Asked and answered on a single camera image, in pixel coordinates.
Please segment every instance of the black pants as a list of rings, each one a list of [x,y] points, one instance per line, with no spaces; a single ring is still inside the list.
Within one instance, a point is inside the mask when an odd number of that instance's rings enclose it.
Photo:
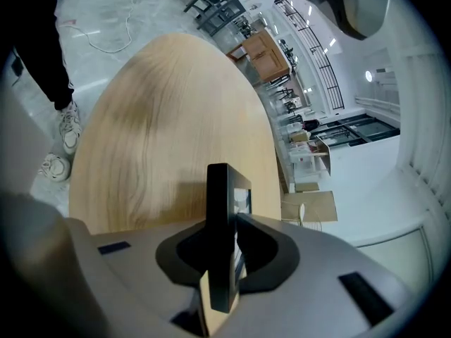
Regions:
[[[35,82],[55,109],[61,110],[72,101],[73,89],[69,88],[55,25],[56,0],[24,1],[29,8],[14,16],[13,45]]]

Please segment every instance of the shoe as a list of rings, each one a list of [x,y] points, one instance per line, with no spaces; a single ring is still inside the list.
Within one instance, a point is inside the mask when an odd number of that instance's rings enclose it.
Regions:
[[[72,101],[66,108],[61,111],[61,123],[59,132],[63,138],[64,150],[67,154],[72,155],[77,150],[82,127],[80,126],[80,118],[78,116],[78,106]]]
[[[48,177],[54,182],[66,180],[70,172],[70,163],[67,159],[50,153],[44,159],[38,173]]]

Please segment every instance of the wooden board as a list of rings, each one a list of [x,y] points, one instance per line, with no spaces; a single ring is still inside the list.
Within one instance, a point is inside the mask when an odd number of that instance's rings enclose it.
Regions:
[[[326,167],[327,172],[330,175],[330,148],[329,145],[327,145],[322,138],[318,138],[318,152],[319,153],[327,153],[325,156],[321,156],[321,160],[323,161],[324,166]]]
[[[305,223],[338,221],[332,192],[308,192],[285,194],[282,203],[282,219],[299,217],[299,206],[305,205]]]
[[[317,182],[307,182],[295,184],[296,192],[314,192],[319,190],[319,185]]]
[[[92,234],[202,218],[206,167],[252,183],[280,219],[274,143],[259,97],[224,54],[191,35],[149,43],[99,98],[75,155],[69,213]]]

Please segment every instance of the window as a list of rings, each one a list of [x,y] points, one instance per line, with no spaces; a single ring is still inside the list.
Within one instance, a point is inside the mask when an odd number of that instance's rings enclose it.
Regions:
[[[311,132],[312,137],[320,137],[329,147],[356,146],[399,134],[400,130],[396,127],[367,114],[320,125],[318,129]]]

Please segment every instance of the wooden furniture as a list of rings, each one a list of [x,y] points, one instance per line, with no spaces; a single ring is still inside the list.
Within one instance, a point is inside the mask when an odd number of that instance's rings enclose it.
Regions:
[[[256,92],[214,46],[164,35],[94,107],[73,164],[70,216],[92,234],[203,218],[206,167],[220,162],[252,182],[255,214],[280,219],[273,137]]]
[[[237,58],[233,53],[241,47],[245,50],[245,54]],[[248,55],[263,82],[270,82],[290,73],[286,57],[267,30],[252,35],[226,55],[234,62]]]

